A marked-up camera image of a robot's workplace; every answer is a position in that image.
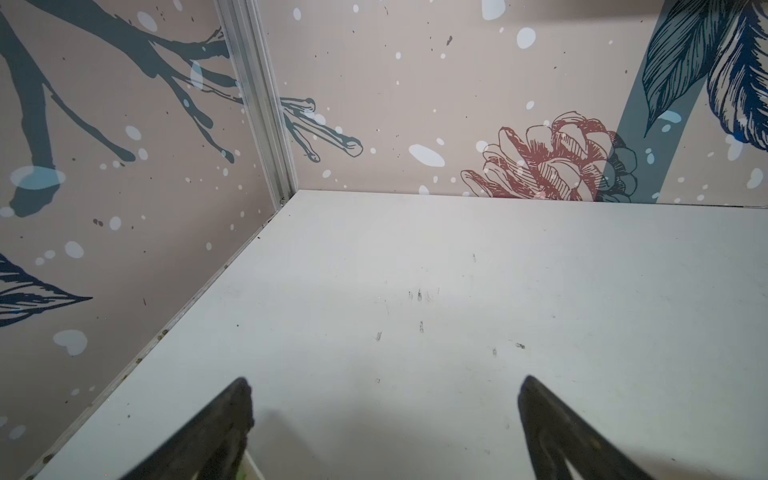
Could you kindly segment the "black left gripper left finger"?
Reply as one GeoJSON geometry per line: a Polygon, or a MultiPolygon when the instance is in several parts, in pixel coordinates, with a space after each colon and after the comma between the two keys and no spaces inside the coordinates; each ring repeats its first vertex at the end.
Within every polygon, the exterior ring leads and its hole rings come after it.
{"type": "Polygon", "coordinates": [[[122,479],[235,479],[253,426],[252,389],[239,377],[122,479]]]}

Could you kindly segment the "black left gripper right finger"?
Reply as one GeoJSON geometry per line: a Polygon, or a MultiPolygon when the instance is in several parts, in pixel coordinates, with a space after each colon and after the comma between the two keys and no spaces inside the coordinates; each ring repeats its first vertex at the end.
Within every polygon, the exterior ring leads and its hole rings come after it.
{"type": "Polygon", "coordinates": [[[651,476],[611,444],[532,375],[518,395],[518,410],[535,477],[643,479],[651,476]]]}

